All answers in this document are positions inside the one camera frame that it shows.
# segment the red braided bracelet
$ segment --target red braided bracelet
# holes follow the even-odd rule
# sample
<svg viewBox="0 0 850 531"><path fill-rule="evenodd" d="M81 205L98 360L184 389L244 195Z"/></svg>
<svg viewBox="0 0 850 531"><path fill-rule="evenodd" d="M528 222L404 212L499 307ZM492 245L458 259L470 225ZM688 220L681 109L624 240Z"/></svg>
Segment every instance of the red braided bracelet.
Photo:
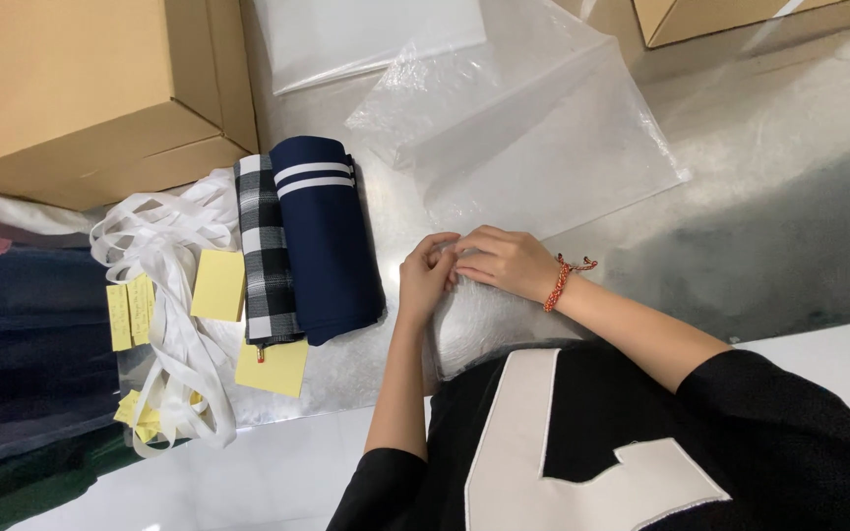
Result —
<svg viewBox="0 0 850 531"><path fill-rule="evenodd" d="M596 267L599 263L596 260L590 260L588 256L583 257L582 265L573 265L563 262L563 253L556 255L556 260L560 264L559 280L556 281L556 287L549 294L549 298L543 303L543 311L551 312L559 300L559 296L563 295L563 288L566 286L566 279L570 276L570 271L589 271Z"/></svg>

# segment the plaid fabric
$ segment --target plaid fabric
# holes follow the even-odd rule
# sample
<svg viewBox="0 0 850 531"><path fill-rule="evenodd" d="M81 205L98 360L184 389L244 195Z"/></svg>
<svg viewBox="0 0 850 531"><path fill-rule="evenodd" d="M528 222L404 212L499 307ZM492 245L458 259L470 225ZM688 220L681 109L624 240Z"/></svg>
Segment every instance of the plaid fabric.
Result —
<svg viewBox="0 0 850 531"><path fill-rule="evenodd" d="M244 338L260 346L301 340L271 159L250 155L235 163L234 170L247 279Z"/></svg>

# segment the stainless steel table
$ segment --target stainless steel table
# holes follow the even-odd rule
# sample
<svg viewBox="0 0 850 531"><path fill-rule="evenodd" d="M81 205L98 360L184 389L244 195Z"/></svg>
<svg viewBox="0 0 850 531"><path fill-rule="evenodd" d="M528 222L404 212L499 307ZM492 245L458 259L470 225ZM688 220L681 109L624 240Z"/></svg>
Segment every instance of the stainless steel table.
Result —
<svg viewBox="0 0 850 531"><path fill-rule="evenodd" d="M352 151L387 309L379 324L310 350L299 400L235 385L232 368L223 368L239 427L374 404L397 268L431 232L408 178L343 126L379 74L275 97L249 0L243 12L262 150L311 134ZM597 258L593 280L734 342L850 323L850 28L783 49L757 48L751 28L745 48L702 72L684 65L703 39L651 52L642 61L649 68L634 72L694 179L545 242L570 260ZM584 332L474 284L458 286L436 322L433 354ZM490 322L497 324L488 329ZM237 353L240 326L207 327ZM142 384L150 362L146 350L122 355L124 386ZM435 383L433 363L424 364Z"/></svg>

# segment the left hand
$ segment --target left hand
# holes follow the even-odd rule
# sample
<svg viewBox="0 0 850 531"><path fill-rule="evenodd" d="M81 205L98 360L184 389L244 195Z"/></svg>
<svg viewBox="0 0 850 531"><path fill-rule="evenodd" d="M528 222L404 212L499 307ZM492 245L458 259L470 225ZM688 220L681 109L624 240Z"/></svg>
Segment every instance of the left hand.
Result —
<svg viewBox="0 0 850 531"><path fill-rule="evenodd" d="M458 255L454 246L444 252L436 246L460 238L457 233L438 233L425 236L419 246L398 268L398 319L424 326L434 311L442 293L450 291L457 282L452 271Z"/></svg>

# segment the right hand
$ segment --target right hand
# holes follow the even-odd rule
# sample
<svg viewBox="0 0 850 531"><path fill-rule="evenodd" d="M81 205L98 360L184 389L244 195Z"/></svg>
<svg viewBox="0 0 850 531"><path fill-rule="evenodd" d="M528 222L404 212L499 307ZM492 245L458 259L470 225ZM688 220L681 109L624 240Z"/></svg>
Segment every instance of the right hand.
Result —
<svg viewBox="0 0 850 531"><path fill-rule="evenodd" d="M455 252L480 252L458 259L458 274L543 303L559 280L560 264L537 238L481 225L455 244Z"/></svg>

